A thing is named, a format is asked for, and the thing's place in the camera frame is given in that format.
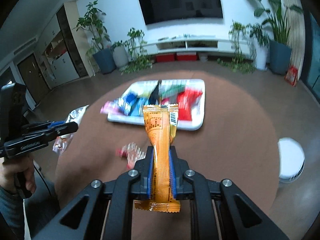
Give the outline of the person's left hand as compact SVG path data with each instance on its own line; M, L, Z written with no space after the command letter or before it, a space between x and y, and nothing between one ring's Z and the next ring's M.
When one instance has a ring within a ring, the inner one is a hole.
M19 159L1 158L1 187L10 193L16 193L14 175L22 172L25 177L25 187L31 193L36 190L34 163L31 155Z

